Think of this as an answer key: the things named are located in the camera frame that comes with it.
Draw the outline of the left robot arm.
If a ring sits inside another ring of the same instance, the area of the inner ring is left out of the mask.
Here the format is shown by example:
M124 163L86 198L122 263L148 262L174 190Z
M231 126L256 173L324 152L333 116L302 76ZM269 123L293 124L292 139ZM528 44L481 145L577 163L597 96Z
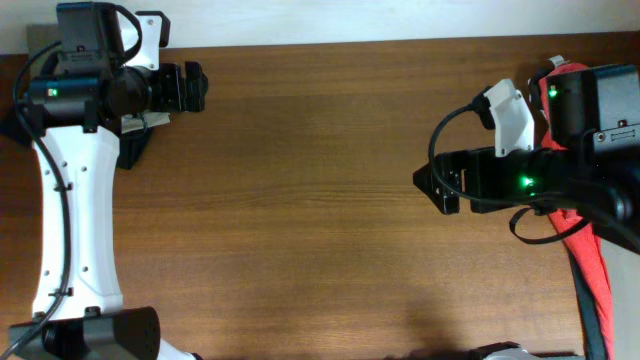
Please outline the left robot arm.
M113 245L117 168L130 168L150 129L124 118L197 113L208 80L200 64L163 63L171 23L160 11L107 2L60 3L60 37L36 53L38 76L14 84L16 118L37 153L42 260L32 318L9 329L23 359L182 359L152 307L125 309Z

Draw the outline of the khaki shorts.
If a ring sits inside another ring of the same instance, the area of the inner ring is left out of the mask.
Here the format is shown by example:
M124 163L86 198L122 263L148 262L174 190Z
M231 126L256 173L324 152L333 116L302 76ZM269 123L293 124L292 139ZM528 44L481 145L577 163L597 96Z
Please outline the khaki shorts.
M137 15L142 30L141 48L136 56L126 63L126 66L137 68L149 75L160 72L160 49L165 47L170 31L170 21L160 15ZM60 38L58 26L54 24L34 24L27 27L27 45L29 54L44 47L47 43ZM170 122L167 112L148 110L144 117L125 115L122 117L122 132L132 134L134 131L145 130L157 125Z

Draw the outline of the red printed t-shirt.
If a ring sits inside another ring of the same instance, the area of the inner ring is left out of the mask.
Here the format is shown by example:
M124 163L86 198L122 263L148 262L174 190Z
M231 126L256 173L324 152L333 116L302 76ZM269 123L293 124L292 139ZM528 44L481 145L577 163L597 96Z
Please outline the red printed t-shirt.
M540 79L541 90L547 90L547 77L586 70L588 66L580 63L562 64L549 75ZM548 130L542 146L554 150L566 148L552 139ZM558 210L549 219L558 232L568 230L582 218L575 210ZM588 359L614 359L614 305L611 282L606 261L602 255L602 239L594 235L593 227L588 225L564 240L571 260L576 294L579 299L581 319L585 331L585 356Z

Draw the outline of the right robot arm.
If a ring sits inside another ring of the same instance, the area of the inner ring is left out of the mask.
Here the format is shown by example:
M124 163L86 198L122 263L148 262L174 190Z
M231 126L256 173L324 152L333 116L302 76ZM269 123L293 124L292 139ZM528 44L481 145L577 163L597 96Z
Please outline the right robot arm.
M639 72L633 65L562 64L529 81L504 79L463 106L494 134L478 149L428 151L414 185L438 210L512 209L548 217L569 253L590 359L614 355L613 294L604 242L639 248Z

